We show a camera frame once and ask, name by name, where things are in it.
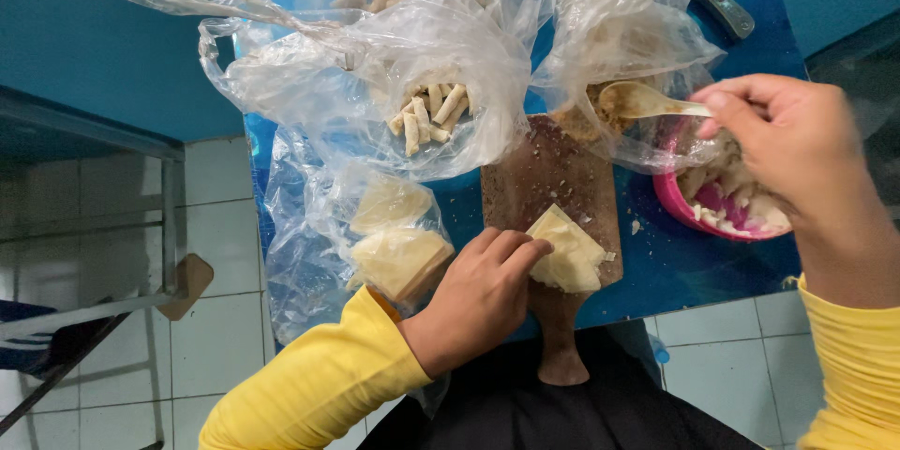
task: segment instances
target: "plastic spoon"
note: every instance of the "plastic spoon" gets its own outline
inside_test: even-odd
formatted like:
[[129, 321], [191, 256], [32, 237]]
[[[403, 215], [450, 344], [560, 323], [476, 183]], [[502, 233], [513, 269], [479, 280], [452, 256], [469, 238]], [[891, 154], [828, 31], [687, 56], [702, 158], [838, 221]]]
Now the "plastic spoon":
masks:
[[664, 114], [711, 117], [703, 104], [669, 99], [650, 86], [634, 81], [614, 82], [605, 87], [600, 92], [600, 106], [611, 117], [634, 120]]

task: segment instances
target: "pink bowl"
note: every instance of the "pink bowl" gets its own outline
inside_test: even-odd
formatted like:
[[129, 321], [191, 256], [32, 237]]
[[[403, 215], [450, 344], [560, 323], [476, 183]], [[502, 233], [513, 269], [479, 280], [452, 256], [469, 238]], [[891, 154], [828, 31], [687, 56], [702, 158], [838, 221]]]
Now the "pink bowl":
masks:
[[703, 221], [694, 219], [694, 210], [688, 204], [687, 201], [684, 200], [684, 196], [681, 194], [681, 189], [678, 187], [677, 176], [675, 172], [667, 172], [665, 174], [656, 175], [653, 177], [653, 189], [656, 190], [656, 196], [659, 197], [660, 203], [662, 206], [669, 211], [669, 214], [674, 216], [675, 219], [679, 220], [681, 223], [690, 226], [691, 228], [695, 228], [697, 230], [702, 230], [703, 232], [708, 232], [714, 236], [725, 237], [726, 239], [731, 239], [732, 241], [743, 241], [746, 243], [752, 241], [762, 241], [765, 239], [771, 239], [772, 237], [783, 236], [790, 232], [790, 227], [782, 228], [781, 230], [760, 230], [759, 227], [747, 227], [747, 209], [740, 208], [736, 205], [736, 203], [731, 199], [721, 199], [718, 196], [718, 192], [712, 187], [711, 184], [704, 185], [697, 192], [697, 201], [703, 204], [705, 207], [710, 208], [712, 210], [726, 210], [726, 219], [729, 219], [734, 223], [735, 228], [738, 230], [746, 230], [750, 232], [749, 236], [739, 236], [737, 234], [733, 234], [731, 232], [726, 232], [725, 230], [716, 228], [713, 225], [709, 225]]

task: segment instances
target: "hand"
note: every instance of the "hand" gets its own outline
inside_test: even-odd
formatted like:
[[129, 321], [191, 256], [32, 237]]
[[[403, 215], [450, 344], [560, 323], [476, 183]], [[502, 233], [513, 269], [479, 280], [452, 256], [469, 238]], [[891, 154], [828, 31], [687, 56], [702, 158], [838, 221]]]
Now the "hand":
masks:
[[775, 75], [749, 75], [692, 97], [741, 143], [747, 168], [785, 202], [806, 289], [853, 308], [900, 306], [900, 234], [866, 170], [859, 135], [840, 88]]
[[426, 375], [465, 364], [522, 325], [528, 273], [553, 250], [544, 239], [493, 227], [466, 245], [428, 307], [397, 324]]
[[695, 93], [713, 114], [697, 133], [721, 125], [741, 144], [750, 172], [789, 205], [792, 218], [831, 218], [858, 204], [869, 181], [859, 135], [840, 88], [776, 75], [717, 82]]

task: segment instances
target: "blue table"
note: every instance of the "blue table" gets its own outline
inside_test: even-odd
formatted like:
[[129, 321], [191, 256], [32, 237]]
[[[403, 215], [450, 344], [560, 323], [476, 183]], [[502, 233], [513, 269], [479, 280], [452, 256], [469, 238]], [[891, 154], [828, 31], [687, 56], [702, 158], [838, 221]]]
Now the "blue table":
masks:
[[[714, 69], [714, 78], [770, 73], [805, 79], [803, 57], [797, 49], [782, 0], [736, 1], [756, 20], [756, 29], [750, 37], [736, 45], [702, 7], [694, 3], [689, 7], [690, 15], [701, 25], [706, 38], [728, 51], [725, 61]], [[553, 33], [552, 22], [539, 32], [532, 54], [533, 67], [550, 51]], [[236, 55], [241, 56], [240, 47], [236, 48]], [[541, 100], [529, 94], [525, 112], [546, 111]], [[259, 213], [259, 236], [266, 255], [275, 235], [263, 199], [276, 124], [256, 114], [245, 115], [244, 122], [252, 146], [250, 167]], [[458, 251], [483, 229], [479, 171], [427, 186], [435, 192], [444, 225]], [[585, 302], [576, 319], [578, 329], [779, 292], [786, 289], [782, 286], [784, 278], [799, 272], [792, 235], [743, 244], [697, 232], [681, 225], [660, 207], [650, 176], [621, 167], [615, 168], [615, 190], [624, 277]], [[631, 235], [634, 219], [644, 229]], [[527, 338], [537, 332], [536, 321], [529, 318], [511, 338]]]

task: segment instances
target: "yellow sleeve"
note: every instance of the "yellow sleeve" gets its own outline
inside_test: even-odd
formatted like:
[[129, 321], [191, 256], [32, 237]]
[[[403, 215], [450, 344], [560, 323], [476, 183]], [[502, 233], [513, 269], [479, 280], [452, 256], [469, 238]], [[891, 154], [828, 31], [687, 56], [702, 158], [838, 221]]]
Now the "yellow sleeve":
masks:
[[339, 324], [309, 329], [222, 398], [200, 449], [321, 448], [383, 402], [430, 383], [397, 321], [384, 299], [359, 290]]
[[838, 306], [807, 292], [803, 277], [798, 284], [827, 407], [797, 448], [900, 448], [900, 307]]

